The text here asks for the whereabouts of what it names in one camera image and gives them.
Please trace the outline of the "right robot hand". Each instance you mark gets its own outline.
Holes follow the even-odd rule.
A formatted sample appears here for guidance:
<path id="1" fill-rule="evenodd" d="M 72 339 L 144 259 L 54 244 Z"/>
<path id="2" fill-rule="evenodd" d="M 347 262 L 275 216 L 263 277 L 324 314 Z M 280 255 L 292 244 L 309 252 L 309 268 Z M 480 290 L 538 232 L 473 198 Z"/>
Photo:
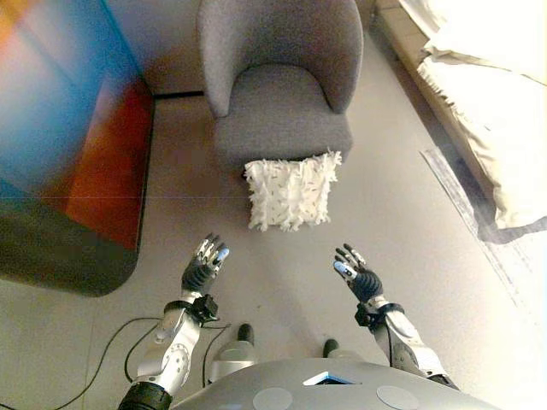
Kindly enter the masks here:
<path id="1" fill-rule="evenodd" d="M 361 253 L 344 243 L 335 249 L 333 269 L 345 281 L 357 300 L 362 303 L 383 294 L 383 284 L 378 275 L 368 268 Z"/>

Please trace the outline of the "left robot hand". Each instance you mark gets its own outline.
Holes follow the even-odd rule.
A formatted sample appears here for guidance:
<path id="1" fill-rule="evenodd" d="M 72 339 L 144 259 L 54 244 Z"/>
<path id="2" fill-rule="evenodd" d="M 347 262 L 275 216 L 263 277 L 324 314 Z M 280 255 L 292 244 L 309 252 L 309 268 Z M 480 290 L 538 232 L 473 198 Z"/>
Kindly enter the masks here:
<path id="1" fill-rule="evenodd" d="M 182 293 L 207 294 L 217 278 L 230 249 L 221 237 L 210 233 L 192 254 L 181 279 Z"/>

